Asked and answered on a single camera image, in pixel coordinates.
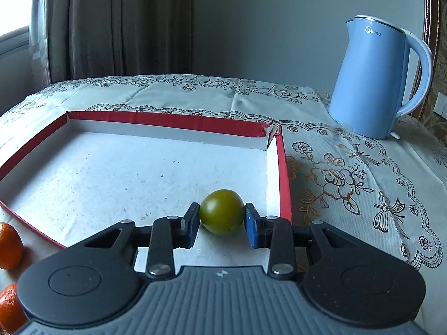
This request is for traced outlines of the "brown patterned curtain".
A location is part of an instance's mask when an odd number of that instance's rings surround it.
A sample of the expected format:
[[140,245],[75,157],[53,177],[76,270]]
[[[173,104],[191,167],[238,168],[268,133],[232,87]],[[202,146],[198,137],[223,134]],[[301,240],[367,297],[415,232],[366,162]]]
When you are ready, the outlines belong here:
[[29,32],[38,90],[192,69],[192,0],[33,0]]

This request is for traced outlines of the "light blue electric kettle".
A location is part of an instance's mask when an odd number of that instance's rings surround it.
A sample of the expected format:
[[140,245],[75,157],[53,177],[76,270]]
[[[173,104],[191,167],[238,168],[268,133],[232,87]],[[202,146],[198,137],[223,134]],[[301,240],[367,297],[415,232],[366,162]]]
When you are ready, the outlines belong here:
[[[357,15],[346,26],[348,47],[329,114],[359,135],[386,139],[396,120],[415,110],[430,90],[432,52],[414,33],[377,17]],[[419,57],[421,81],[413,97],[404,104],[411,50]]]

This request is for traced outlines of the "red shallow cardboard box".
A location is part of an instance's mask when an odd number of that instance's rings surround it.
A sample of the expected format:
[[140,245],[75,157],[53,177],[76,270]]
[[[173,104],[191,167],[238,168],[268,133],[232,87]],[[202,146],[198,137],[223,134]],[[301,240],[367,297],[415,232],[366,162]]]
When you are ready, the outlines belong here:
[[217,189],[290,219],[279,126],[206,116],[69,111],[1,161],[1,208],[58,247],[122,219],[150,225]]

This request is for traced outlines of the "green tomato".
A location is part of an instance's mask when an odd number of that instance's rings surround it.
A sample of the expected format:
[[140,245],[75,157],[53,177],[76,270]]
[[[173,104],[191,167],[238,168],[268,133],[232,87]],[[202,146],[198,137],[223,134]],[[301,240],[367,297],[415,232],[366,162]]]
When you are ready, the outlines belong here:
[[220,189],[204,198],[199,217],[201,224],[212,234],[229,235],[244,222],[244,202],[235,191]]

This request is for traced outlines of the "white wall switch panel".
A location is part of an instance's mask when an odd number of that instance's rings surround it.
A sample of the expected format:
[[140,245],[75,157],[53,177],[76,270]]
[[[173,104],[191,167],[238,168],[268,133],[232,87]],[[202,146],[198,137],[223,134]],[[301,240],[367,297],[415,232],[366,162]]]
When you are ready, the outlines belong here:
[[439,92],[436,98],[436,103],[433,112],[446,118],[447,115],[447,95]]

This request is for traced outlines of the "white lace patterned tablecloth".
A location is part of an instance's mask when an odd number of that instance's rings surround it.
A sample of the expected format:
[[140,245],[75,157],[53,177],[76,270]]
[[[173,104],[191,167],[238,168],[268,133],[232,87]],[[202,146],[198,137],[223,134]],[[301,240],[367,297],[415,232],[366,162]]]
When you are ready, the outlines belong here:
[[410,116],[398,138],[340,129],[330,95],[308,87],[197,75],[59,82],[1,114],[1,157],[66,111],[214,116],[283,129],[293,216],[322,219],[414,266],[427,294],[417,322],[446,332],[446,147]]

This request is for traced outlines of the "orange mandarin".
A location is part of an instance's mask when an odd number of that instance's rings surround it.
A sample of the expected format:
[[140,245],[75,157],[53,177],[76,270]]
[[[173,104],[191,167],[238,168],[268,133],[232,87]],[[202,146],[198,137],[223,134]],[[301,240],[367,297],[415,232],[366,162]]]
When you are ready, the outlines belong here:
[[0,316],[1,329],[10,334],[13,334],[27,322],[27,317],[18,300],[16,284],[10,284],[2,290]]
[[24,245],[16,229],[6,223],[1,223],[0,229],[0,267],[10,271],[17,268],[22,261]]

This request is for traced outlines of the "window frame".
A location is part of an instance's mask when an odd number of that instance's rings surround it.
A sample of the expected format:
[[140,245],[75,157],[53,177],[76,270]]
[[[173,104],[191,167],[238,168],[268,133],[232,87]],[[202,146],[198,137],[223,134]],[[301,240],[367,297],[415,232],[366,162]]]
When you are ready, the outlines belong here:
[[21,27],[0,37],[0,55],[29,47],[29,28]]

